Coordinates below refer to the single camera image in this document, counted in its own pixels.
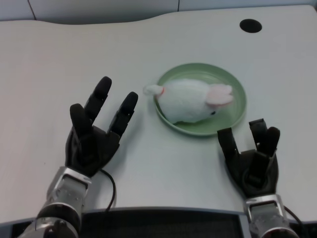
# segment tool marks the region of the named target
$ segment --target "round plate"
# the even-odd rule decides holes
[[[212,118],[196,123],[178,122],[172,124],[164,117],[157,100],[154,100],[158,115],[169,126],[186,134],[209,136],[216,134],[218,130],[233,127],[242,119],[246,110],[247,97],[242,85],[232,74],[210,64],[188,63],[172,68],[166,72],[159,79],[158,85],[162,86],[166,82],[181,78],[197,79],[208,84],[229,84],[233,89],[232,95],[234,101],[229,106],[220,110],[219,113]]]

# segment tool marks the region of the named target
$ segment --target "robotic wrist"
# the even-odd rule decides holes
[[[244,210],[249,220],[252,237],[299,238],[289,226],[279,195],[271,194],[249,198],[245,201]]]

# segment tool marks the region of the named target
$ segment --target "bunny ear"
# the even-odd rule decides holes
[[[232,87],[230,85],[212,85],[207,93],[206,103],[211,106],[227,105],[233,101],[233,96],[230,94],[231,92]]]
[[[224,94],[231,94],[232,93],[232,87],[230,85],[211,84],[210,88],[212,88],[213,90],[217,90],[219,92],[223,92]]]

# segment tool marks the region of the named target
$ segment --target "white plush bunny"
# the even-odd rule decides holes
[[[212,117],[221,107],[233,101],[230,85],[207,84],[194,79],[146,86],[143,92],[156,97],[165,118],[171,123],[198,122]]]

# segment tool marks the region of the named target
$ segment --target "table surface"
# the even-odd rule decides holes
[[[250,34],[239,23],[263,29]],[[234,128],[240,151],[254,148],[248,122],[281,130],[277,192],[304,221],[316,221],[317,14],[311,6],[176,12],[116,24],[0,22],[0,223],[35,217],[64,164],[69,107],[85,104],[105,75],[112,88],[95,125],[106,130],[130,91],[139,94],[121,146],[105,167],[115,207],[186,207],[242,212],[217,137],[167,127],[142,88],[184,63],[222,67],[243,84],[248,105]],[[112,193],[97,174],[86,211]]]

